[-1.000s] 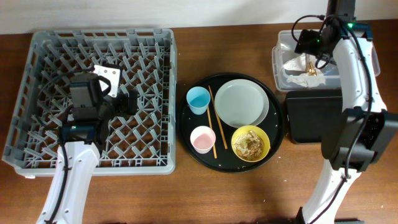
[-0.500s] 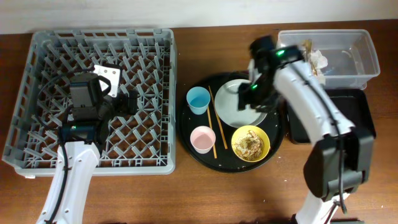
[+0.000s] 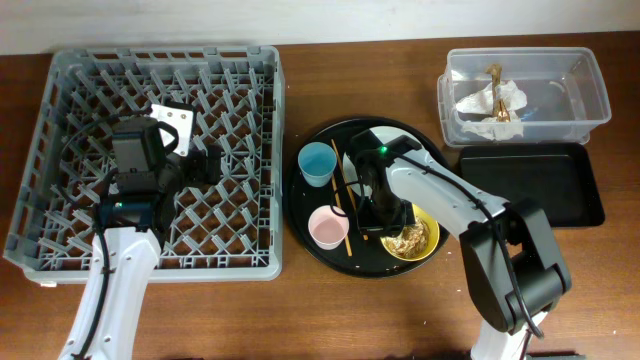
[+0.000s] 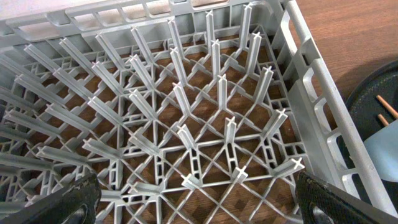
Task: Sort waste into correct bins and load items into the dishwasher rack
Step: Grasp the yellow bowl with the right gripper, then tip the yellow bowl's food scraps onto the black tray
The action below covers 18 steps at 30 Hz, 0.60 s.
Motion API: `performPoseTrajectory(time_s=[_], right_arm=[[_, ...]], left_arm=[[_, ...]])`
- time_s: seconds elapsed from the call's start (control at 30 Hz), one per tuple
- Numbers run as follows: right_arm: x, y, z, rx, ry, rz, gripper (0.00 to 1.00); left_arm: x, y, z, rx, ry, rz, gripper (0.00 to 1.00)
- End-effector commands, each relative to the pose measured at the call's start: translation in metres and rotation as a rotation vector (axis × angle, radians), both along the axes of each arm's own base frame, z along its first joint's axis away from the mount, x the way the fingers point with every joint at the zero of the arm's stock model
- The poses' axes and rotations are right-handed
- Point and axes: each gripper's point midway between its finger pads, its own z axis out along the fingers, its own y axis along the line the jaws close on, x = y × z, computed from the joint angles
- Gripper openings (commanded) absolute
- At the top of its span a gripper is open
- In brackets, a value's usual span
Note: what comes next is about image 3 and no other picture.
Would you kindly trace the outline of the gold foil wrapper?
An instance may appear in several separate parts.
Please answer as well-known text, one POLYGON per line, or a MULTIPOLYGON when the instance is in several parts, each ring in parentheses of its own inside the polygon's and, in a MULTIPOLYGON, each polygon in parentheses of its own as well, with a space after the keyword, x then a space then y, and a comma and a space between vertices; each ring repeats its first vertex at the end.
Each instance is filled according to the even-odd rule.
POLYGON ((502 67, 496 63, 489 65, 486 69, 486 73, 491 76, 492 115, 497 122, 509 123, 511 121, 509 110, 498 92, 498 86, 501 84, 501 72, 502 67))

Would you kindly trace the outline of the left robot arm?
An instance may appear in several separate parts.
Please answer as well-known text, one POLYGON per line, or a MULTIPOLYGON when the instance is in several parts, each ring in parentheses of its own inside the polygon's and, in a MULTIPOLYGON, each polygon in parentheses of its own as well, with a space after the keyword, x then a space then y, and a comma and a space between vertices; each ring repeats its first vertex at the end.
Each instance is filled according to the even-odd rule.
POLYGON ((146 287, 171 237, 176 194, 221 179, 221 149, 190 147, 192 112, 109 120, 115 167, 91 208, 91 265, 63 359, 131 358, 146 287))

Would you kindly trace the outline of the yellow bowl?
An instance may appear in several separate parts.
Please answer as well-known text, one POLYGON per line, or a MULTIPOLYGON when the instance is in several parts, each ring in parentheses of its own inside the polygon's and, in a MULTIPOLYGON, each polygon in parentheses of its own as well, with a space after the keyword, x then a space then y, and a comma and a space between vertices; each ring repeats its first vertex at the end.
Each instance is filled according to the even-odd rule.
POLYGON ((412 206, 412 211, 413 211, 413 215, 414 215, 414 223, 415 223, 415 218, 419 217, 421 218, 424 222, 427 223, 429 230, 430 230, 430 236, 429 236, 429 243, 428 243, 428 248, 426 250, 426 253, 418 259, 415 260, 405 260, 402 258, 397 258, 395 256, 395 258, 399 259, 399 260, 403 260, 403 261, 408 261, 408 262, 415 262, 415 261, 420 261, 420 260, 424 260, 426 259, 429 255, 431 255, 438 243, 439 243, 439 238, 440 238, 440 227, 439 224, 428 214, 426 214, 422 209, 420 209, 419 207, 417 207, 416 205, 412 206))

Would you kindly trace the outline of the pink plastic cup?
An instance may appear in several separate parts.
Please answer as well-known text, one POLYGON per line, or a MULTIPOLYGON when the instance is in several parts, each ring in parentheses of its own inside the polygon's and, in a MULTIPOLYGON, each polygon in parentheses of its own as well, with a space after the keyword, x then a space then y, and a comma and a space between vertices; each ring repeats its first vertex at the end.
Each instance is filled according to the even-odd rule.
POLYGON ((331 207, 324 205, 316 210, 309 217, 308 230, 313 241, 323 250, 333 250, 344 240, 343 232, 338 223, 338 217, 331 207))

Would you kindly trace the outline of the white napkin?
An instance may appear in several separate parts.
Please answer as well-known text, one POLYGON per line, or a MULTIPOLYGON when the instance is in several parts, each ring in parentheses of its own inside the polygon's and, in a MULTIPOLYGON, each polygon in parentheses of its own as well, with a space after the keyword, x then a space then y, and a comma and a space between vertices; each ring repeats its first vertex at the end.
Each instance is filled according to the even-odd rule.
POLYGON ((492 115, 492 92, 491 84, 484 89, 468 95, 456 103, 456 111, 459 116, 477 115, 479 120, 464 120, 462 131, 473 133, 490 141, 506 141, 516 136, 524 135, 524 128, 521 119, 516 113, 527 106, 527 96, 520 90, 512 80, 502 81, 498 86, 500 97, 510 113, 509 123, 497 122, 492 115))

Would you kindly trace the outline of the wooden chopstick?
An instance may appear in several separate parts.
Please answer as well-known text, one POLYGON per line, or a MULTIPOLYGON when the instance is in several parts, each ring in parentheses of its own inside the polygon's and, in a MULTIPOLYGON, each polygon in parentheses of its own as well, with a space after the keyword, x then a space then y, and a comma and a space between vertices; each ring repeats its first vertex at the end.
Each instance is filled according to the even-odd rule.
POLYGON ((340 201, 340 196, 338 193, 338 187, 337 187, 337 182, 335 179, 335 176, 331 177, 331 185, 332 185, 332 189, 334 192, 334 200, 335 200, 335 204, 337 205, 337 209, 335 210, 334 207, 331 207, 332 211, 335 211, 335 215, 338 217, 338 223, 341 227, 341 231, 343 232, 344 235, 344 242, 345 242, 345 246, 346 246, 346 252, 347 255, 349 257, 352 256, 352 249, 351 249, 351 245, 350 245, 350 240, 349 240, 349 219, 346 216, 346 213, 344 211, 340 212, 341 210, 341 201, 340 201))
POLYGON ((346 177, 345 172, 344 172, 342 158, 340 156, 340 153, 338 151, 338 148, 337 148, 337 145, 336 145, 335 141, 333 139, 331 139, 330 141, 331 141, 331 145, 332 145, 333 150, 335 151, 335 154, 336 154, 336 157, 337 157, 338 167, 340 169, 340 173, 342 175, 343 182, 344 182, 344 184, 346 186, 346 190, 347 190, 348 196, 350 198, 352 207, 353 207, 353 209, 355 211, 357 209, 356 202, 355 202, 355 197, 354 197, 353 191, 351 189, 351 185, 347 184, 348 181, 347 181, 347 177, 346 177))

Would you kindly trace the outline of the grey round plate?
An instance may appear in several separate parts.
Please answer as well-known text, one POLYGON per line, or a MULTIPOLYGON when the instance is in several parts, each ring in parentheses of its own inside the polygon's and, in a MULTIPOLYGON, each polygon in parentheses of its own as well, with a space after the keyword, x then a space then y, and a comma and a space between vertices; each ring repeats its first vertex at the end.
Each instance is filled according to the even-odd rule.
MULTIPOLYGON (((398 153, 411 152, 414 148, 425 150, 425 145, 418 138, 398 127, 376 126, 362 130, 349 140, 342 157, 346 182, 353 183, 358 179, 360 170, 355 163, 355 158, 360 152, 379 150, 383 146, 388 147, 388 143, 391 143, 391 149, 398 153)), ((362 197, 363 194, 365 197, 370 197, 372 194, 372 188, 368 183, 364 184, 363 187, 353 183, 350 188, 357 199, 362 197)))

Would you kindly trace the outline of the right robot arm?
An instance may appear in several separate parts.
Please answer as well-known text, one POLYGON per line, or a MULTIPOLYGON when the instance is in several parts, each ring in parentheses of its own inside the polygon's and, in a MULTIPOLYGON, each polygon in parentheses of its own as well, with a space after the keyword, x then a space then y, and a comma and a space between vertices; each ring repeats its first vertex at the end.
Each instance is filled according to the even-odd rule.
POLYGON ((415 205, 459 241, 468 291, 483 318, 471 358, 525 358, 531 340, 544 336, 540 323, 572 286, 545 212, 530 200, 511 203, 474 187, 406 134, 386 139, 364 130, 345 153, 370 235, 399 235, 415 205))

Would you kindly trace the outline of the blue plastic cup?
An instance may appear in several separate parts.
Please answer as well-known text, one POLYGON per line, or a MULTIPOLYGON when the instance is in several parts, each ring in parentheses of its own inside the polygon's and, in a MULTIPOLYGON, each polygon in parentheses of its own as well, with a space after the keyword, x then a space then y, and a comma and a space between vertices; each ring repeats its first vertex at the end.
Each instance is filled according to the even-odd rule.
POLYGON ((336 165, 335 152, 326 143, 308 143, 298 154, 298 166, 303 178, 312 187, 319 188, 328 184, 336 165))

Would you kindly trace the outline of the food scraps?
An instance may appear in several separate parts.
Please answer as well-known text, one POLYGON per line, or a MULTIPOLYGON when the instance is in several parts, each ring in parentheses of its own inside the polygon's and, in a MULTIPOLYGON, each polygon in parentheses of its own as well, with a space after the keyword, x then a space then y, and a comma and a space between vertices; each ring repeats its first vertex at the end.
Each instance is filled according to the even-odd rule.
POLYGON ((415 260, 426 253, 429 236, 427 223, 416 217, 413 225, 405 226, 395 237, 382 237, 381 242, 391 255, 405 260, 415 260))

